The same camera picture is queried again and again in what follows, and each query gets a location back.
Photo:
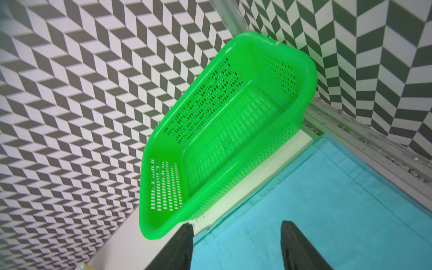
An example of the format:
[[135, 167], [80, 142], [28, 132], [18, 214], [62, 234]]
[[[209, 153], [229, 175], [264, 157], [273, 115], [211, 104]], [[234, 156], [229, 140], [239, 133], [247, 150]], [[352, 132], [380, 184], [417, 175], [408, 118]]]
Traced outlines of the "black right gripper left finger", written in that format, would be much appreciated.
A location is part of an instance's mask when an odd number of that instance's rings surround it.
[[189, 270], [194, 249], [194, 228], [183, 224], [145, 270]]

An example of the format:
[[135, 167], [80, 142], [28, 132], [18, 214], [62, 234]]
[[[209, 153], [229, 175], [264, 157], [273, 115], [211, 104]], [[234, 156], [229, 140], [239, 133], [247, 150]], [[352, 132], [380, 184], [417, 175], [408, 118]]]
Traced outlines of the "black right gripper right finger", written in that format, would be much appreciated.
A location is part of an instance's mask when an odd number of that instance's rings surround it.
[[286, 270], [333, 270], [292, 221], [282, 222], [281, 250]]

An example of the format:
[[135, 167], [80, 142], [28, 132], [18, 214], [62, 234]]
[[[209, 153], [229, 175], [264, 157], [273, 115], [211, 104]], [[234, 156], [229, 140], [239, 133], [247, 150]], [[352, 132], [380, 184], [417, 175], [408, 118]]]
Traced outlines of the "turquoise long pants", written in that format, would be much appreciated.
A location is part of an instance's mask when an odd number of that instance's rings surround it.
[[429, 270], [432, 215], [330, 135], [195, 237], [194, 270], [282, 270], [292, 221], [336, 270]]

